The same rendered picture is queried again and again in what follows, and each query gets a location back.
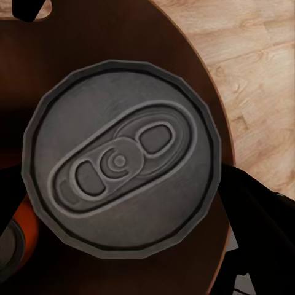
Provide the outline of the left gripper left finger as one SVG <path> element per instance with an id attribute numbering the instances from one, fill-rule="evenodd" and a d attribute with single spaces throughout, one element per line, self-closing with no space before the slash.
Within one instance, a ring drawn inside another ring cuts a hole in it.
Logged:
<path id="1" fill-rule="evenodd" d="M 0 170 L 0 236 L 28 193 L 21 169 L 20 164 Z"/>

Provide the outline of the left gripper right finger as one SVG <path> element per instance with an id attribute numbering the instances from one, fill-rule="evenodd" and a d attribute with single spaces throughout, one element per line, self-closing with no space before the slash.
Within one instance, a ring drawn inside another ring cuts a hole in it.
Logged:
<path id="1" fill-rule="evenodd" d="M 218 192 L 256 295 L 295 295 L 295 208 L 226 164 Z"/>

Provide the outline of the trash can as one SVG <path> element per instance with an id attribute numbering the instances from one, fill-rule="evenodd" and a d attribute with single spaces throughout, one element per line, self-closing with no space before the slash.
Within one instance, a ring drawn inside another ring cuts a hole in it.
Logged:
<path id="1" fill-rule="evenodd" d="M 146 61 L 182 79 L 208 105 L 222 164 L 236 168 L 224 103 L 199 53 L 152 0 L 50 0 L 26 22 L 0 17 L 0 151 L 23 150 L 41 98 L 77 69 L 107 60 Z M 208 214 L 179 244 L 144 259 L 99 259 L 64 244 L 41 220 L 25 265 L 0 295 L 210 295 L 232 226 L 218 190 Z"/>

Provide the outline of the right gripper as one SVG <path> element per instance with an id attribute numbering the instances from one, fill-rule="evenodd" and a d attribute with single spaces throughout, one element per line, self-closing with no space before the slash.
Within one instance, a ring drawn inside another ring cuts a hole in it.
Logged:
<path id="1" fill-rule="evenodd" d="M 12 14 L 15 18 L 33 22 L 45 0 L 12 0 Z"/>

